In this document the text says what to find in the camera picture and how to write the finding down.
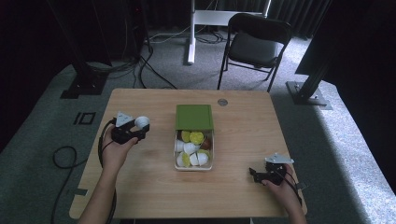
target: human hand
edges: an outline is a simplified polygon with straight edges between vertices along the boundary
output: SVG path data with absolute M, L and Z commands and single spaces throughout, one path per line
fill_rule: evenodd
M 285 164 L 285 166 L 287 173 L 289 173 L 289 175 L 285 176 L 285 179 L 287 179 L 290 183 L 293 183 L 294 181 L 291 177 L 293 170 L 288 164 Z M 292 189 L 286 181 L 282 181 L 279 186 L 265 179 L 262 181 L 262 183 L 271 192 L 273 192 L 273 194 L 276 196 L 276 199 L 285 207 L 288 214 L 302 212 L 300 202 L 294 192 L 294 189 Z
M 114 125 L 111 125 L 105 134 L 103 140 L 103 170 L 104 172 L 110 172 L 111 174 L 117 174 L 120 168 L 124 164 L 129 149 L 137 143 L 136 137 L 132 138 L 125 144 L 118 144 L 111 139 L 111 130 L 114 129 Z

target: chair backrest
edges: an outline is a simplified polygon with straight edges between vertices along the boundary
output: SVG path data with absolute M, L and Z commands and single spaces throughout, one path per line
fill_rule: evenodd
M 292 38 L 291 26 L 288 23 L 248 13 L 233 15 L 228 22 L 228 27 L 230 31 L 244 32 L 256 38 L 275 41 L 283 45 L 288 45 Z

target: forearm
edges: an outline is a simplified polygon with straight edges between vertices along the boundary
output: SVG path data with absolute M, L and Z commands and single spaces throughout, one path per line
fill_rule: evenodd
M 306 224 L 305 214 L 303 209 L 288 210 L 290 224 Z
M 116 188 L 117 173 L 103 171 L 78 223 L 106 223 Z

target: chair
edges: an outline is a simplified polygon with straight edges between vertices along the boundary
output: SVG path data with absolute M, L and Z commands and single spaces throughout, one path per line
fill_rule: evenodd
M 264 81 L 272 75 L 267 89 L 269 92 L 283 52 L 291 38 L 291 27 L 286 22 L 269 20 L 247 13 L 237 13 L 232 16 L 228 22 L 228 38 L 220 69 L 218 90 L 223 72 L 228 70 L 228 64 L 232 64 L 267 73 Z M 278 52 L 278 43 L 282 45 L 280 52 Z

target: green box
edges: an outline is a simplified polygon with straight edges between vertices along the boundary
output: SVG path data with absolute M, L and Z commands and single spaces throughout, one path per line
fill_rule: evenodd
M 191 142 L 184 142 L 180 136 L 182 131 L 188 132 L 202 132 L 205 140 L 201 145 L 194 145 L 194 150 L 186 149 L 186 145 L 192 144 Z M 175 167 L 178 171 L 209 171 L 212 169 L 213 160 L 215 158 L 214 147 L 214 125 L 212 118 L 211 105 L 177 105 L 176 112 L 176 134 L 175 134 Z M 186 167 L 181 162 L 181 154 L 188 153 L 189 157 L 194 156 L 196 153 L 198 160 L 202 151 L 208 154 L 208 161 L 205 164 L 192 164 Z
M 176 130 L 213 130 L 210 105 L 177 105 Z

